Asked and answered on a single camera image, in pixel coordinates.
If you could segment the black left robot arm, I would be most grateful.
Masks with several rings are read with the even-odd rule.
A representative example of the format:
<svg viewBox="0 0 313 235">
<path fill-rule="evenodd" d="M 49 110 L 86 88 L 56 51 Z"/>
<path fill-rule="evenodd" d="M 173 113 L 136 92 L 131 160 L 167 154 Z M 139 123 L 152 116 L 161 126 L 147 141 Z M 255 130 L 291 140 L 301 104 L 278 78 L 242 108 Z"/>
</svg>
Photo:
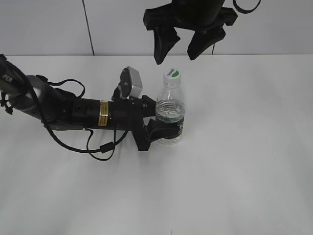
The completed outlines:
<svg viewBox="0 0 313 235">
<path fill-rule="evenodd" d="M 0 104 L 8 114 L 19 110 L 39 119 L 50 135 L 55 131 L 113 130 L 132 133 L 138 150 L 162 138 L 175 138 L 180 122 L 156 118 L 156 102 L 141 94 L 139 72 L 123 69 L 110 101 L 86 99 L 61 89 L 42 75 L 25 75 L 2 55 L 0 57 Z"/>
</svg>

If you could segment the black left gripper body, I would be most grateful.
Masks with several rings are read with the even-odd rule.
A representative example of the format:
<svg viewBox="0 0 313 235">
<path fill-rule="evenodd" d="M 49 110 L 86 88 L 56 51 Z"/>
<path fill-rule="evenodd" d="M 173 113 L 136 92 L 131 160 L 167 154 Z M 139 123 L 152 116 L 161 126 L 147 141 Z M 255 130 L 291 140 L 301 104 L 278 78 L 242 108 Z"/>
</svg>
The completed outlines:
<svg viewBox="0 0 313 235">
<path fill-rule="evenodd" d="M 151 142 L 144 118 L 155 116 L 156 102 L 147 95 L 143 95 L 141 98 L 132 96 L 122 98 L 121 95 L 122 89 L 118 86 L 112 95 L 111 121 L 114 130 L 123 130 L 124 134 L 115 141 L 115 145 L 120 144 L 126 135 L 131 132 L 137 149 L 147 151 Z"/>
</svg>

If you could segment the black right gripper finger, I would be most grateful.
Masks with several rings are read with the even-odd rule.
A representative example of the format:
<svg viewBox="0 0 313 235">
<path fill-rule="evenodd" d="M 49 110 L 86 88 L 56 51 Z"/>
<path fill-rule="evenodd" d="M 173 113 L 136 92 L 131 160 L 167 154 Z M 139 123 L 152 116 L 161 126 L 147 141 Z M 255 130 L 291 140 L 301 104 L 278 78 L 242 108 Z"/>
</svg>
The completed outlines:
<svg viewBox="0 0 313 235">
<path fill-rule="evenodd" d="M 206 49 L 223 40 L 225 30 L 222 26 L 215 27 L 209 31 L 195 31 L 188 46 L 187 54 L 190 60 L 198 58 Z"/>
<path fill-rule="evenodd" d="M 154 33 L 154 59 L 157 65 L 161 65 L 173 48 L 180 40 L 174 27 L 159 26 L 153 30 Z"/>
</svg>

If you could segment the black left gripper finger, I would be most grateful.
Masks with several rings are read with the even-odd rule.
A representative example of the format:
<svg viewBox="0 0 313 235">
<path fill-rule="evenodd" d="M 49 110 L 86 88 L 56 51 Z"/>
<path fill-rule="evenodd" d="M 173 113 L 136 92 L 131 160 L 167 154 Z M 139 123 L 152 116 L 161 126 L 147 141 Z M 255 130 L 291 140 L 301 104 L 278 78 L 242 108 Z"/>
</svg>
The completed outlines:
<svg viewBox="0 0 313 235">
<path fill-rule="evenodd" d="M 172 123 L 150 119 L 148 125 L 145 126 L 145 131 L 150 143 L 159 139 L 175 139 L 182 134 L 182 119 Z"/>
</svg>

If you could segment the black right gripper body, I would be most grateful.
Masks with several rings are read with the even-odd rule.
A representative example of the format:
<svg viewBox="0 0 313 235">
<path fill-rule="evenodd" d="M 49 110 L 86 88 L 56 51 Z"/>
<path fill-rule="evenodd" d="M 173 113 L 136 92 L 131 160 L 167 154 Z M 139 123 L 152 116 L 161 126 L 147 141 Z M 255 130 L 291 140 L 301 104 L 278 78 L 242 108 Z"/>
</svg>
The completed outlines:
<svg viewBox="0 0 313 235">
<path fill-rule="evenodd" d="M 238 14 L 223 4 L 223 0 L 173 0 L 166 5 L 146 9 L 143 22 L 147 30 L 163 26 L 206 31 L 224 24 L 232 26 Z"/>
</svg>

